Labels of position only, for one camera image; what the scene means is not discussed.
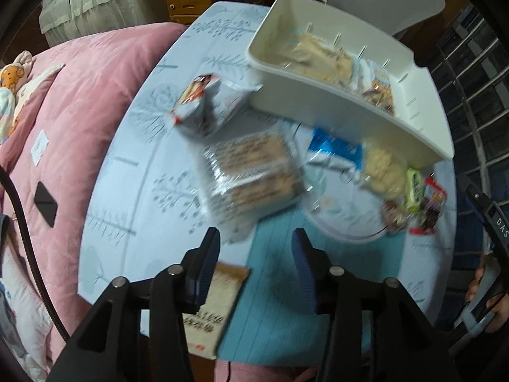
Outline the person's right hand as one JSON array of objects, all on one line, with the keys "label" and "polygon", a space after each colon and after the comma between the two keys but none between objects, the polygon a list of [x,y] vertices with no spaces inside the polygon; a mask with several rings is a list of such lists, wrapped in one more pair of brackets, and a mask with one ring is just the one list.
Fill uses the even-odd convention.
[{"label": "person's right hand", "polygon": [[[481,280],[484,276],[486,261],[490,257],[490,254],[483,254],[481,256],[481,264],[475,270],[474,279],[469,284],[469,288],[465,296],[466,302],[471,302],[474,299],[475,294],[478,292]],[[486,327],[487,333],[493,333],[499,330],[505,324],[509,315],[508,305],[509,301],[507,294],[494,296],[487,301],[487,308],[491,309],[494,314],[493,320],[490,321],[490,324]]]}]

